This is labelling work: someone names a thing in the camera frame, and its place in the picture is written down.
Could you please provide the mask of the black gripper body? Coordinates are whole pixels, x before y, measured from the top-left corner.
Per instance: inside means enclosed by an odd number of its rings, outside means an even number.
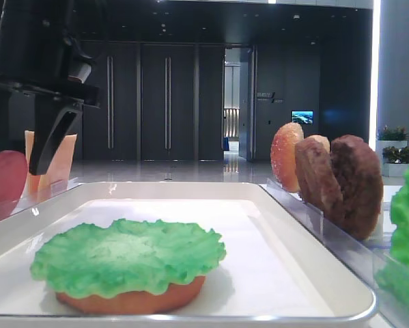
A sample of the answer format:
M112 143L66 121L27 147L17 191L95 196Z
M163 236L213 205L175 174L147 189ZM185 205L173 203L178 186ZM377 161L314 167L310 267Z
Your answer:
M0 87L85 105L99 89L71 79L73 67L90 71L92 60L72 35L73 1L5 1L0 19Z

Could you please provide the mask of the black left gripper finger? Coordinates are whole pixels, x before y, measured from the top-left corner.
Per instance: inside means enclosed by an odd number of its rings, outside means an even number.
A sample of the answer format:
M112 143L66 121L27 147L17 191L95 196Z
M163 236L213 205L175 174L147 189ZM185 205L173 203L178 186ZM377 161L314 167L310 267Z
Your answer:
M29 163L29 173L44 175L53 157L70 131L83 114L82 104L71 98L36 95L34 102L34 142Z

